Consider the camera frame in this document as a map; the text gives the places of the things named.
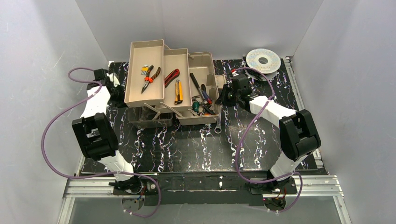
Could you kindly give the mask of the red black utility knife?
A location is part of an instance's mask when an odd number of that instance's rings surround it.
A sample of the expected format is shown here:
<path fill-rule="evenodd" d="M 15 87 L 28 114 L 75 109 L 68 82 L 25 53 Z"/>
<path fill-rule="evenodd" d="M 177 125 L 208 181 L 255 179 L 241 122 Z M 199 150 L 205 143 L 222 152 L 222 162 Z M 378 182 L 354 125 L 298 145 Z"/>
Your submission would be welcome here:
<path fill-rule="evenodd" d="M 175 80 L 180 75 L 179 69 L 174 69 L 165 79 L 164 79 L 164 87 L 167 88 L 169 84 Z"/>

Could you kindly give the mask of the blue red pen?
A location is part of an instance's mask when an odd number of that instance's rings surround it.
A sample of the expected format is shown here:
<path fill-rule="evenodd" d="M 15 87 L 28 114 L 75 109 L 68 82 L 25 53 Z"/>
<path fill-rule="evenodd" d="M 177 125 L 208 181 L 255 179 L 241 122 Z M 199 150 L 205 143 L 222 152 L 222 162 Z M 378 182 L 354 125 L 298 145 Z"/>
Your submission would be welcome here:
<path fill-rule="evenodd" d="M 212 101 L 211 97 L 209 96 L 209 94 L 207 93 L 207 91 L 202 90 L 202 93 L 203 93 L 204 98 L 206 99 L 207 103 L 212 105 L 213 101 Z"/>

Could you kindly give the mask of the green stubby screwdriver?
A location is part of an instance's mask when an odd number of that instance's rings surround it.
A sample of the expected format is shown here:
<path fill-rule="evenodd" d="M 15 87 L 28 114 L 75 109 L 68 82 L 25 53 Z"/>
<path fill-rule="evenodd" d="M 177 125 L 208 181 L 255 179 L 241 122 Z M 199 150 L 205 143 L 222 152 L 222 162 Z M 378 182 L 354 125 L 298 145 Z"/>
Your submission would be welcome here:
<path fill-rule="evenodd" d="M 194 101 L 192 104 L 192 109 L 195 113 L 199 113 L 200 103 L 198 101 Z"/>

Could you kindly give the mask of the small black hammer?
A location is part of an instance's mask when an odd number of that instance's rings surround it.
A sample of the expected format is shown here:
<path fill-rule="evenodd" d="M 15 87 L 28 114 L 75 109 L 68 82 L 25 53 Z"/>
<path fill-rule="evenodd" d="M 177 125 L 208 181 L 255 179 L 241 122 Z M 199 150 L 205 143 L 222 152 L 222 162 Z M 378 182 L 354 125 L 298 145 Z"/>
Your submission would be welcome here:
<path fill-rule="evenodd" d="M 199 115 L 200 116 L 208 116 L 208 115 L 215 115 L 215 112 L 211 110 L 209 107 L 206 105 L 200 105 L 199 106 Z"/>

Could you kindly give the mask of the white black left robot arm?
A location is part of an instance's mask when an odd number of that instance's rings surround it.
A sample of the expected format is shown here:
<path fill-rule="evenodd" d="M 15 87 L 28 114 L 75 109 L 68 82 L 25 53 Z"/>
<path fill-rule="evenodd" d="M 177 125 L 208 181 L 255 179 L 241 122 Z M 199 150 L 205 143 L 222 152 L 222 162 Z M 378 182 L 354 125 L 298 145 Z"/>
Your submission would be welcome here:
<path fill-rule="evenodd" d="M 137 195 L 143 184 L 133 175 L 134 168 L 119 151 L 119 140 L 107 118 L 107 106 L 125 108 L 125 92 L 117 76 L 105 69 L 94 70 L 94 80 L 87 85 L 89 100 L 79 119 L 72 122 L 72 129 L 85 158 L 91 158 L 112 172 L 115 181 L 110 185 L 117 190 Z"/>

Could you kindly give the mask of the orange black needle nose pliers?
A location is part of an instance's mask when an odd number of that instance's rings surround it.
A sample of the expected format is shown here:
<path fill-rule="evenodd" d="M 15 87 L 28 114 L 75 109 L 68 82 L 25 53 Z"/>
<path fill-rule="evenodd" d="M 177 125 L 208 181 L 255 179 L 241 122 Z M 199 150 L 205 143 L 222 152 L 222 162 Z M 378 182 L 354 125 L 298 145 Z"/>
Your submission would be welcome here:
<path fill-rule="evenodd" d="M 147 87 L 149 86 L 149 84 L 153 83 L 153 81 L 159 76 L 160 72 L 161 72 L 161 67 L 158 67 L 156 72 L 154 73 L 154 75 L 150 76 L 151 71 L 153 70 L 154 66 L 151 65 L 147 71 L 146 71 L 146 75 L 145 75 L 145 79 L 144 79 L 144 84 L 141 90 L 141 93 L 144 93 L 144 91 L 147 89 Z"/>

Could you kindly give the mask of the black handled claw hammer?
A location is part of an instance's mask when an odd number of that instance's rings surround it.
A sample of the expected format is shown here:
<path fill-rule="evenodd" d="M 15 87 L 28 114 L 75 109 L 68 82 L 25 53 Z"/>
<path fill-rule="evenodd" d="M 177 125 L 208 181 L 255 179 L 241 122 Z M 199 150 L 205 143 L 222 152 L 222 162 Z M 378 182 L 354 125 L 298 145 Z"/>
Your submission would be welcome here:
<path fill-rule="evenodd" d="M 193 83 L 193 87 L 192 87 L 191 90 L 194 90 L 196 92 L 196 93 L 193 94 L 193 96 L 199 96 L 198 98 L 196 98 L 196 100 L 198 102 L 200 102 L 201 104 L 205 103 L 205 105 L 207 107 L 209 107 L 211 110 L 214 110 L 213 104 L 210 105 L 210 104 L 207 103 L 207 101 L 204 98 L 204 95 L 202 93 L 202 90 L 201 90 L 201 84 L 204 84 L 206 86 L 207 93 L 209 94 L 209 96 L 211 97 L 212 101 L 214 102 L 213 97 L 210 94 L 210 86 L 209 86 L 209 84 L 207 84 L 207 74 L 204 75 L 203 73 L 198 73 L 197 71 L 192 72 L 192 74 L 195 77 L 195 81 L 192 80 L 192 78 L 191 78 L 192 75 L 190 75 L 190 80 Z"/>

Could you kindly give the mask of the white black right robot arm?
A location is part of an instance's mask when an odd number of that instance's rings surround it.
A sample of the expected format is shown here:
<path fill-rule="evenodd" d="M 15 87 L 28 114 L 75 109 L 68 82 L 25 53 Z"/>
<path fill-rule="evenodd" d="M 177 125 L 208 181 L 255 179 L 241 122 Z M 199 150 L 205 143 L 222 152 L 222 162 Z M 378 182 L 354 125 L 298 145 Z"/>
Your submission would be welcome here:
<path fill-rule="evenodd" d="M 227 107 L 239 105 L 254 114 L 255 118 L 248 128 L 251 128 L 255 120 L 263 118 L 279 129 L 282 151 L 267 172 L 265 180 L 247 179 L 241 174 L 240 166 L 235 165 L 238 175 L 248 183 L 280 186 L 281 182 L 294 174 L 301 161 L 321 146 L 321 139 L 308 110 L 295 111 L 274 102 L 272 97 L 253 92 L 245 75 L 236 75 L 232 77 L 231 83 L 224 84 L 215 103 Z"/>

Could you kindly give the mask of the translucent beige tool box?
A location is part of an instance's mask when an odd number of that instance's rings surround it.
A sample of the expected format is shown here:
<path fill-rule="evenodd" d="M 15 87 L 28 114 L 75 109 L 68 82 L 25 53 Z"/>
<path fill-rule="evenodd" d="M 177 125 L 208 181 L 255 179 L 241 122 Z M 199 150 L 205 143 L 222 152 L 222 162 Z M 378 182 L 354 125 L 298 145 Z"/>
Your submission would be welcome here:
<path fill-rule="evenodd" d="M 221 106 L 215 104 L 225 77 L 216 75 L 210 52 L 171 49 L 165 41 L 132 42 L 126 74 L 128 121 L 139 129 L 216 124 Z"/>

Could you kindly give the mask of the yellow hex key set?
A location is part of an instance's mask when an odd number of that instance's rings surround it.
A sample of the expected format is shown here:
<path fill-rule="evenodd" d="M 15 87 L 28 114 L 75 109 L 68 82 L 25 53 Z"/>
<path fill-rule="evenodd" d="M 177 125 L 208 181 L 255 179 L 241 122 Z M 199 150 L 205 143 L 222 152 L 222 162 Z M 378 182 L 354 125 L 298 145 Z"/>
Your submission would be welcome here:
<path fill-rule="evenodd" d="M 148 66 L 148 65 L 144 65 L 144 66 L 142 67 L 142 69 L 141 69 L 141 74 L 142 74 L 142 75 L 146 75 L 148 69 L 149 69 L 149 66 Z"/>

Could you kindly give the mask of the yellow utility knife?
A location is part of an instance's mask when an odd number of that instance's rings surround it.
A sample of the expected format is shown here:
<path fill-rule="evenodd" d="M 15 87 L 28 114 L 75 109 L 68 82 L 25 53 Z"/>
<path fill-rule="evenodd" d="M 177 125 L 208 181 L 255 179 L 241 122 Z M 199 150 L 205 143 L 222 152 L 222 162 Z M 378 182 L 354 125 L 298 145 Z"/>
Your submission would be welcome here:
<path fill-rule="evenodd" d="M 176 98 L 174 104 L 178 105 L 183 102 L 182 83 L 179 79 L 175 82 Z"/>

